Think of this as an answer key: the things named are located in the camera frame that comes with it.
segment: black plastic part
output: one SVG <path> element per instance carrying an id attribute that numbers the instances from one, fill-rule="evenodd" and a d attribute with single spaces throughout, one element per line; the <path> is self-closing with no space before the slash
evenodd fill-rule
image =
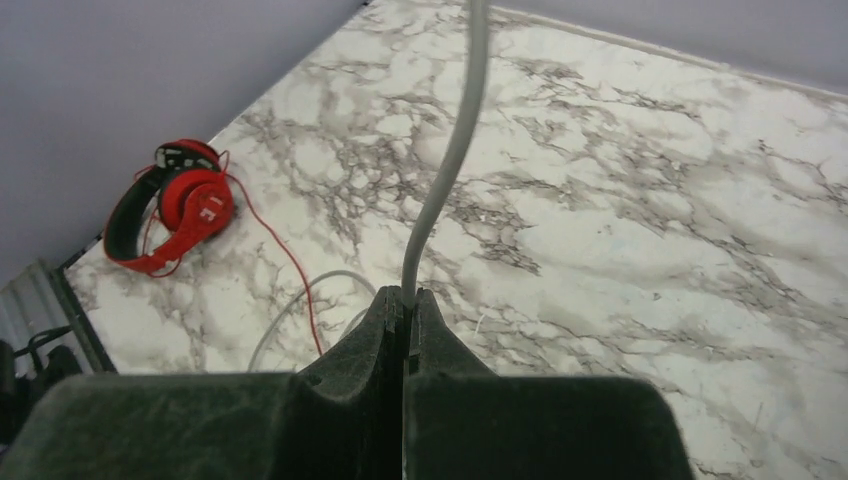
<path id="1" fill-rule="evenodd" d="M 0 340 L 0 398 L 15 395 L 15 351 Z"/>
<path id="2" fill-rule="evenodd" d="M 37 365 L 41 360 L 36 352 L 37 342 L 30 340 L 30 346 L 24 349 L 24 354 L 31 354 L 33 360 L 37 359 Z M 5 343 L 0 342 L 0 350 Z M 4 362 L 8 360 L 8 354 L 0 352 L 0 370 L 5 370 Z M 29 417 L 33 407 L 39 400 L 56 384 L 62 380 L 82 373 L 82 368 L 73 351 L 67 345 L 59 345 L 47 354 L 47 366 L 36 369 L 35 378 L 29 379 L 25 376 L 20 378 L 11 373 L 4 373 L 3 386 L 0 390 L 0 443 L 9 444 L 15 440 L 24 422 Z"/>
<path id="3" fill-rule="evenodd" d="M 65 270 L 71 264 L 72 262 L 66 263 L 53 272 L 51 280 L 56 297 L 65 310 L 68 323 L 74 328 L 77 340 L 79 340 L 80 346 L 85 353 L 85 360 L 91 365 L 91 369 L 95 372 L 115 373 L 117 372 L 115 364 L 112 363 L 112 359 L 106 353 L 103 343 L 100 342 L 100 338 L 94 331 L 91 321 L 85 314 L 85 310 L 83 310 L 79 299 L 77 299 L 73 288 L 65 277 Z"/>
<path id="4" fill-rule="evenodd" d="M 400 479 L 404 454 L 415 480 L 691 480 L 649 385 L 497 377 L 430 292 L 413 312 L 400 298 L 380 289 L 360 325 L 297 374 L 66 380 L 0 480 Z"/>
<path id="5" fill-rule="evenodd" d="M 691 479 L 674 417 L 622 378 L 413 377 L 410 480 Z"/>

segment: white marble surface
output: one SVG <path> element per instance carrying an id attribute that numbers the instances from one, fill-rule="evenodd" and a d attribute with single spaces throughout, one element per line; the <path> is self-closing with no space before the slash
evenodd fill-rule
<path id="1" fill-rule="evenodd" d="M 848 478 L 848 105 L 494 20 L 481 124 L 420 274 L 452 329 L 501 373 L 652 381 L 699 478 Z M 378 0 L 213 142 L 310 276 L 399 282 L 464 21 Z M 68 277 L 122 372 L 243 370 L 299 288 L 245 208 L 173 277 L 99 247 Z M 370 301 L 347 279 L 317 297 L 325 345 Z M 301 306 L 262 367 L 316 355 Z"/>

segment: gray cable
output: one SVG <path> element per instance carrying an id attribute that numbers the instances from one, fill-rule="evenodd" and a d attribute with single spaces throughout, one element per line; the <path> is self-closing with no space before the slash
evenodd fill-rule
<path id="1" fill-rule="evenodd" d="M 488 0 L 468 0 L 469 3 L 469 47 L 468 63 L 465 74 L 465 91 L 459 104 L 456 125 L 448 143 L 442 166 L 436 180 L 424 200 L 421 213 L 412 227 L 412 235 L 406 244 L 401 273 L 401 301 L 411 310 L 415 305 L 415 284 L 418 278 L 418 263 L 424 252 L 424 245 L 430 236 L 439 213 L 453 188 L 459 169 L 465 161 L 465 154 L 477 125 L 477 117 L 483 103 L 486 86 L 486 68 L 489 60 L 489 2 Z"/>
<path id="2" fill-rule="evenodd" d="M 331 272 L 327 272 L 327 273 L 323 273 L 321 275 L 318 275 L 317 277 L 315 277 L 314 280 L 309 282 L 309 287 L 312 288 L 315 285 L 319 284 L 321 281 L 326 280 L 328 278 L 332 278 L 332 277 L 350 277 L 350 278 L 356 280 L 357 282 L 359 282 L 360 284 L 362 284 L 362 286 L 364 286 L 366 288 L 366 290 L 368 290 L 368 293 L 370 293 L 371 296 L 377 295 L 377 289 L 375 289 L 374 286 L 371 285 L 368 282 L 368 280 L 365 279 L 365 277 L 363 277 L 362 275 L 360 275 L 356 272 L 351 272 L 351 271 L 348 271 L 348 270 L 333 270 Z M 262 338 L 259 339 L 259 343 L 256 344 L 256 348 L 253 350 L 253 355 L 251 355 L 251 357 L 250 357 L 250 363 L 247 364 L 247 371 L 248 372 L 253 372 L 253 371 L 256 370 L 256 367 L 259 364 L 259 356 L 265 350 L 265 347 L 268 344 L 268 340 L 270 340 L 270 338 L 271 338 L 271 334 L 274 333 L 277 330 L 277 328 L 280 326 L 280 323 L 283 321 L 283 318 L 289 313 L 289 310 L 291 310 L 291 308 L 294 306 L 294 304 L 298 300 L 300 300 L 300 297 L 304 296 L 305 294 L 306 294 L 306 289 L 301 289 L 300 292 L 298 292 L 298 294 L 295 295 L 294 298 L 292 298 L 289 301 L 289 303 L 286 304 L 285 307 L 283 307 L 283 309 L 280 311 L 279 315 L 277 315 L 277 318 L 275 318 L 274 321 L 271 322 L 271 325 L 268 326 L 268 329 L 265 330 L 265 333 L 262 335 Z M 351 324 L 348 325 L 347 328 L 345 329 L 344 333 L 342 333 L 342 337 L 347 335 L 347 333 L 351 329 L 353 329 L 353 327 L 351 325 L 356 323 L 356 320 L 359 319 L 360 317 L 362 317 L 363 315 L 365 315 L 365 312 L 367 312 L 367 311 L 368 311 L 368 309 L 366 308 L 365 310 L 356 314 L 355 317 L 353 317 L 353 320 L 350 322 Z"/>

